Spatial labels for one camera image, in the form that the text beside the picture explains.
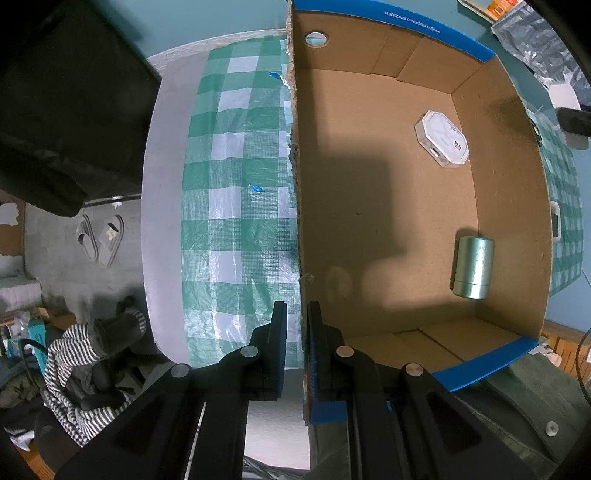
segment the plastic bag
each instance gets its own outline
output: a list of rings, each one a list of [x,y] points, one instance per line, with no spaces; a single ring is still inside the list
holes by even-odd
[[[570,83],[579,103],[591,106],[591,87],[569,49],[550,24],[522,2],[493,26],[503,48],[534,71],[544,86]]]

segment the metal cylinder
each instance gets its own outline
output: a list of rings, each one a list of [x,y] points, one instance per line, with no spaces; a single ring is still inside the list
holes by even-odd
[[[467,299],[485,299],[491,284],[495,243],[490,238],[461,236],[457,246],[453,292]]]

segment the gray slipper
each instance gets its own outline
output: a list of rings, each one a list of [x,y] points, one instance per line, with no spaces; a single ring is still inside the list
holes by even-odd
[[[76,238],[78,243],[82,245],[88,260],[94,262],[99,254],[99,251],[96,247],[95,236],[92,234],[90,220],[86,215],[82,215],[82,218],[78,223],[78,227],[76,228]]]
[[[105,223],[99,236],[99,263],[101,267],[109,268],[111,266],[122,237],[123,219],[119,215],[115,215]]]

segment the black cable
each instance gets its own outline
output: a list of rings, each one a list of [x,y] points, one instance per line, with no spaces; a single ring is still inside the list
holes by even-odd
[[[583,346],[583,342],[585,341],[585,339],[591,334],[591,328],[589,330],[587,330],[587,333],[585,333],[583,335],[583,338],[581,338],[581,341],[579,342],[579,346],[577,347],[577,352],[574,356],[574,366],[577,369],[577,380],[579,380],[579,385],[581,387],[581,392],[583,392],[583,395],[585,397],[585,400],[587,400],[587,403],[589,405],[591,405],[591,397],[589,397],[589,393],[587,392],[587,388],[585,387],[584,383],[583,383],[583,378],[581,377],[581,367],[579,366],[579,353],[581,351],[581,347]]]

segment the green cloth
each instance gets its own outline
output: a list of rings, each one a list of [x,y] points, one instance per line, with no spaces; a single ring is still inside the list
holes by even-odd
[[[181,272],[191,364],[248,344],[287,303],[286,367],[302,367],[293,123],[285,36],[209,53],[183,172]]]
[[[581,275],[583,209],[573,153],[564,144],[561,131],[555,130],[552,122],[542,113],[534,113],[528,109],[526,111],[540,133],[538,143],[541,140],[540,153],[550,200],[560,206],[562,238],[552,247],[552,296]]]

